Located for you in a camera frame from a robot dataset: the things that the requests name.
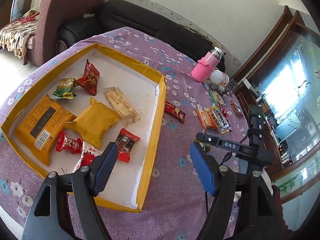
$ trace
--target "sofa backrest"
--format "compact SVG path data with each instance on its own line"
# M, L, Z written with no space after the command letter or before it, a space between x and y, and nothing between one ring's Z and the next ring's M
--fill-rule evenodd
M92 13L104 0L41 0L36 30L35 64L41 66L56 56L57 30L66 19Z
M95 11L103 32L131 27L174 47L198 61L212 49L212 43L155 12L124 0L109 0Z

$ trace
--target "sofa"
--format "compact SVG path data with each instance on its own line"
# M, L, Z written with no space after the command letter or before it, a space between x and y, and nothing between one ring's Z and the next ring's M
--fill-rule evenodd
M122 27L131 27L174 47L198 61L213 49L212 43L155 12L124 0L109 0L94 10L94 17L82 15L66 20L58 29L57 53L80 40Z
M105 0L41 0L36 34L27 41L27 59L41 66L57 55L58 28L67 19L92 13Z

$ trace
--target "tablecloth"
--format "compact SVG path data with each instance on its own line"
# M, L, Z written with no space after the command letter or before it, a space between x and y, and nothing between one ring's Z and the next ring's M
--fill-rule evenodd
M196 116L196 108L209 107L212 101L203 84L196 82L190 75L196 62L170 45L131 28L121 28L80 41L26 78L2 105L0 123L3 123L14 104L35 82L59 62L92 43L118 50L160 71L166 78L166 100L186 113L184 123L164 113L143 211L127 213L98 207L106 228L114 240L196 239L205 221L206 208L204 190L188 149L196 133L203 131ZM235 116L231 109L230 100L237 102L236 97L224 98L233 131L223 136L240 141L248 129L247 122ZM218 163L225 153L217 148L210 151ZM233 171L239 171L235 157L227 161L226 165ZM0 131L0 205L22 226L42 182L43 179L20 159ZM76 235L83 237L72 196L69 196L69 205ZM233 234L237 212L235 202L225 237Z

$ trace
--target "blue gripper pad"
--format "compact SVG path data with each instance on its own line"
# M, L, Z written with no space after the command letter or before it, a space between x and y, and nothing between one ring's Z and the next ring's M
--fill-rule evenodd
M202 154L196 147L195 143L192 143L190 146L190 157L192 159L194 167L196 168L196 172L198 173L204 190L209 192L211 196L214 195L216 187L214 186L213 173L210 171L209 166L202 157Z
M95 187L92 189L94 196L97 196L99 192L104 191L104 188L106 187L110 174L118 158L118 146L114 142L109 143L99 158L101 158L102 161L95 173Z

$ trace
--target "pink thermos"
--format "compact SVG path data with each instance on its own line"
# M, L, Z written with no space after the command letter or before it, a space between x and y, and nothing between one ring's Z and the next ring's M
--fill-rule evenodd
M205 82L219 64L221 55L223 55L222 50L214 47L205 57L198 60L198 64L191 71L191 76L200 83Z

